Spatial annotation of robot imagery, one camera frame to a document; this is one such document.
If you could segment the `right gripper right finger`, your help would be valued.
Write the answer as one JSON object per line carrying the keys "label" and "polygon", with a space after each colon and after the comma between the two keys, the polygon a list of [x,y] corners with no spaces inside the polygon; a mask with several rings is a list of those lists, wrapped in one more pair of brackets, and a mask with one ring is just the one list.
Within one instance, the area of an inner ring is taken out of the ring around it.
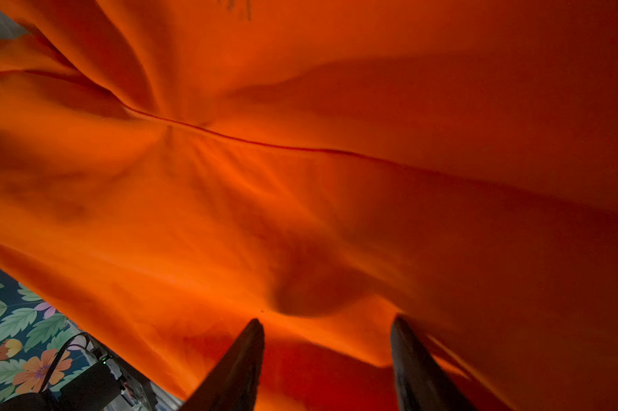
{"label": "right gripper right finger", "polygon": [[403,411],[473,411],[476,407],[457,388],[421,343],[404,317],[390,331],[395,389]]}

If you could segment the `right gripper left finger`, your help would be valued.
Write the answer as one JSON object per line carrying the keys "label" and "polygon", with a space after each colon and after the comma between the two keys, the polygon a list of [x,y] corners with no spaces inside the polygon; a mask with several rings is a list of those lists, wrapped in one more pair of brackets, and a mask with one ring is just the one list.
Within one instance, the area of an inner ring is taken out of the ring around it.
{"label": "right gripper left finger", "polygon": [[180,411],[253,411],[264,359],[264,327],[251,320]]}

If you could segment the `orange shorts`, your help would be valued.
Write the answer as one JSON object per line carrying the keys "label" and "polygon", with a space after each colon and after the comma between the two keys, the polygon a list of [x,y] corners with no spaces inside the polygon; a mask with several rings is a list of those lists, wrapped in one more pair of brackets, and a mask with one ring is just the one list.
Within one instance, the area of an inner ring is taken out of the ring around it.
{"label": "orange shorts", "polygon": [[177,397],[618,410],[618,1],[0,1],[0,268]]}

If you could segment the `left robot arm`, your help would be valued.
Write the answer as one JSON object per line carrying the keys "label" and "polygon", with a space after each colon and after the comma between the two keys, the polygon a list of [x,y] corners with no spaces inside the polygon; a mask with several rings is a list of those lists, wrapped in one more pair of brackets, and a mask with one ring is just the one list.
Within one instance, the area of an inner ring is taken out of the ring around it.
{"label": "left robot arm", "polygon": [[[65,351],[82,349],[95,362],[62,386],[52,385]],[[105,410],[116,399],[135,410],[155,410],[158,400],[151,380],[86,332],[70,337],[55,353],[41,385],[0,404],[0,410]]]}

